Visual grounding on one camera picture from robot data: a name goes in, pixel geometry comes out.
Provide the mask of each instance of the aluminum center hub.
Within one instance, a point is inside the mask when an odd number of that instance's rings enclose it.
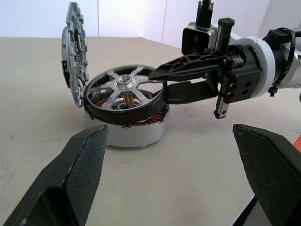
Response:
[[[121,75],[118,79],[116,79],[116,86],[119,89],[128,89],[132,87],[135,83],[135,81],[132,79],[130,75]]]

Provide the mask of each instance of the metal gear assembly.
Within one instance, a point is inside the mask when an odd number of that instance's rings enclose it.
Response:
[[[166,82],[150,81],[154,68],[126,65],[100,73],[89,82],[84,19],[77,3],[70,3],[62,35],[62,67],[77,107],[84,107],[86,127],[107,125],[107,145],[143,147],[160,140],[169,105]]]

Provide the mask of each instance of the screw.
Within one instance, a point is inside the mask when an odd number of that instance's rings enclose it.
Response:
[[[198,36],[197,35],[193,36],[193,41],[198,42]]]

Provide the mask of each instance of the beige table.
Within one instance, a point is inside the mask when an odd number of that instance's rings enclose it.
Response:
[[[0,39],[0,224],[39,172],[85,127],[61,70],[60,39]],[[181,55],[142,38],[88,38],[88,72],[158,66]],[[172,106],[165,137],[144,149],[107,148],[87,226],[230,226],[252,198],[234,123],[291,142],[301,133],[300,89],[230,106],[216,99]]]

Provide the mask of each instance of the black cable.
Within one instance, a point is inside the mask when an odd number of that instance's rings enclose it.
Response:
[[[196,26],[210,28],[212,13],[213,13],[213,3],[211,2],[211,0],[199,1]]]
[[[289,54],[288,54],[288,58],[287,58],[287,61],[286,61],[285,68],[284,68],[283,72],[281,73],[281,75],[278,77],[278,79],[273,84],[273,88],[277,87],[277,85],[284,79],[284,77],[288,73],[289,69],[291,68],[292,63],[293,63],[295,48],[296,48],[296,37],[297,37],[297,35],[301,35],[301,32],[294,32],[294,31],[292,31],[290,29],[287,29],[287,28],[281,28],[281,29],[286,31],[286,32],[291,33],[291,46],[290,46],[290,50],[289,50]]]

